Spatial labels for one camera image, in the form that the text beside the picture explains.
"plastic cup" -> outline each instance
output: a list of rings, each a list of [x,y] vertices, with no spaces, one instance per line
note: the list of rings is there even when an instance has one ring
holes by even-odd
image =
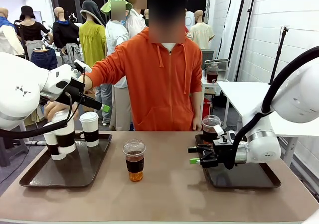
[[[219,117],[215,115],[207,115],[202,120],[203,137],[205,145],[212,145],[213,140],[217,139],[218,134],[214,129],[215,125],[221,125]]]
[[[80,116],[84,139],[88,147],[95,147],[99,144],[99,116],[95,112],[86,112]]]
[[[49,122],[46,125],[44,125],[43,127],[49,126],[51,124],[53,124],[53,123]],[[53,131],[45,133],[44,134],[44,139],[45,139],[46,146],[48,147],[49,153],[51,154],[51,157],[52,157],[53,160],[57,161],[57,160],[61,160],[61,159],[66,157],[65,153],[59,153],[58,141],[57,141]]]
[[[123,146],[129,178],[139,182],[143,178],[145,145],[139,139],[132,139]]]
[[[68,117],[69,110],[63,110],[55,113],[52,122],[57,123],[59,121],[65,120]],[[73,118],[68,122],[65,128],[58,129],[54,132],[56,139],[58,141],[58,150],[60,153],[72,153],[75,146],[75,132],[74,132],[74,120]]]

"black jacket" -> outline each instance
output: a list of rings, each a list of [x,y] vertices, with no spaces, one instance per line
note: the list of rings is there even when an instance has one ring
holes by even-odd
[[[67,43],[79,44],[79,28],[73,23],[61,24],[54,22],[53,24],[53,41],[57,48],[63,48]]]

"orange hoodie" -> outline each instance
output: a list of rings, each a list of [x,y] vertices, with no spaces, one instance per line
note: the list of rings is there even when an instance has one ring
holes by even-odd
[[[150,43],[149,29],[123,42],[87,76],[93,87],[115,84],[126,76],[136,131],[190,131],[189,93],[201,91],[202,53],[185,39],[169,52]]]

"blue scarf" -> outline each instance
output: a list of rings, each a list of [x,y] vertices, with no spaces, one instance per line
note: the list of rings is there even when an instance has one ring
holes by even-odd
[[[65,20],[65,21],[57,20],[57,22],[59,22],[60,24],[64,24],[64,25],[68,25],[69,24],[68,20]]]
[[[9,22],[8,19],[6,19],[4,16],[0,16],[0,27],[2,27],[3,25],[12,26],[16,31],[16,27],[11,22]]]

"brown tabletop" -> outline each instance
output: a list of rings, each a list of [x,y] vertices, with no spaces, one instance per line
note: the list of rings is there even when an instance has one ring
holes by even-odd
[[[196,154],[188,154],[187,148],[194,146],[197,133],[106,133],[113,135],[111,146],[92,186],[72,190],[25,188],[19,180],[27,167],[0,197],[0,218],[51,222],[296,222],[319,208],[281,160],[269,163],[282,182],[280,188],[219,190],[206,182],[200,165],[189,164]],[[132,138],[141,139],[147,147],[144,178],[139,183],[129,180],[122,153],[124,142]]]

